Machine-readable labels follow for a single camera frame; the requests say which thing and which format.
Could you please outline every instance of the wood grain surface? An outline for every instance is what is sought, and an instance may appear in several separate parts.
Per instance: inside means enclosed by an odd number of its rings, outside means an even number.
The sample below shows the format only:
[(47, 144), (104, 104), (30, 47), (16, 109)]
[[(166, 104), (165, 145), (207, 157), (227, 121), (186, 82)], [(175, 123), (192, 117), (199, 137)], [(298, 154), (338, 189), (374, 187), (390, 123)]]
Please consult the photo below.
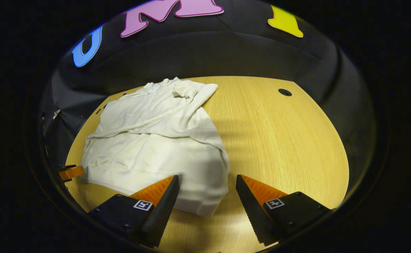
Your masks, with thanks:
[[(288, 194), (302, 191), (327, 208), (342, 202), (349, 179), (343, 144), (321, 108), (298, 85), (261, 77), (188, 79), (218, 84), (203, 107), (229, 155), (229, 193), (211, 218), (173, 210), (155, 251), (245, 253), (267, 248), (258, 243), (235, 190), (238, 174)], [(85, 138), (96, 130), (103, 107), (139, 88), (109, 96), (98, 107), (75, 138), (67, 165), (79, 165)], [(278, 89), (288, 90), (292, 96)], [(66, 186), (87, 212), (118, 193), (77, 178)]]

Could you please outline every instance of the blue letter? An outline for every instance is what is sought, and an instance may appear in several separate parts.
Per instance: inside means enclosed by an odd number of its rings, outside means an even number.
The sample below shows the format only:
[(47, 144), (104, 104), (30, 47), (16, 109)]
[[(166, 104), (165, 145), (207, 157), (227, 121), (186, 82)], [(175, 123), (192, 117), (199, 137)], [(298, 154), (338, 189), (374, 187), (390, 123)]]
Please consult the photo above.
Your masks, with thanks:
[(76, 65), (76, 67), (82, 67), (85, 64), (87, 64), (87, 62), (89, 62), (98, 51), (99, 45), (101, 44), (102, 40), (101, 33), (103, 26), (104, 25), (100, 26), (98, 29), (90, 33), (92, 36), (92, 46), (86, 54), (82, 53), (82, 42), (85, 39), (83, 39), (79, 44), (77, 44), (77, 46), (71, 52), (73, 54), (74, 65)]

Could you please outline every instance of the round hole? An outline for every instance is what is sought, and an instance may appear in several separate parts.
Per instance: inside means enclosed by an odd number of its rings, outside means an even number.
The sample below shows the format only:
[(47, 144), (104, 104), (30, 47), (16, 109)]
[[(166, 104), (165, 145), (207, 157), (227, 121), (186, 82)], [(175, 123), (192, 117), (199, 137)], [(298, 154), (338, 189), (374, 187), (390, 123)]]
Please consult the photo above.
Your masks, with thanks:
[(291, 92), (285, 90), (285, 89), (279, 89), (279, 92), (285, 96), (292, 96)]

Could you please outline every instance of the pink letter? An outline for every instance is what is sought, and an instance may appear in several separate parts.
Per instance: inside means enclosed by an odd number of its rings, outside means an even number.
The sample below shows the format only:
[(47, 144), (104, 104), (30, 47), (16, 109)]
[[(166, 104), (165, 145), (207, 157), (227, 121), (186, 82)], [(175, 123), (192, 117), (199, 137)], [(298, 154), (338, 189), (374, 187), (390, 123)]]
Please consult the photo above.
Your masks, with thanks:
[(140, 14), (144, 14), (157, 22), (162, 22), (170, 14), (174, 5), (180, 1), (180, 8), (174, 14), (177, 17), (193, 17), (223, 13), (223, 7), (217, 6), (213, 0), (152, 0), (126, 12), (125, 29), (121, 37), (132, 35), (146, 26)]

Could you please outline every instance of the white sweatshirt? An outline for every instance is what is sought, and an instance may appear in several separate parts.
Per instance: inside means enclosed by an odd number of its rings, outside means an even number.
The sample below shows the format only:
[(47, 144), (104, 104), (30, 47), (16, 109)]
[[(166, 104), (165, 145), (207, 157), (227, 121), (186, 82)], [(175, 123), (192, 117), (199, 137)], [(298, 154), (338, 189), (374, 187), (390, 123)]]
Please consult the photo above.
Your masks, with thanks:
[(85, 141), (87, 182), (133, 194), (179, 175), (174, 208), (211, 216), (228, 192), (229, 158), (201, 105), (218, 85), (165, 79), (109, 102)]

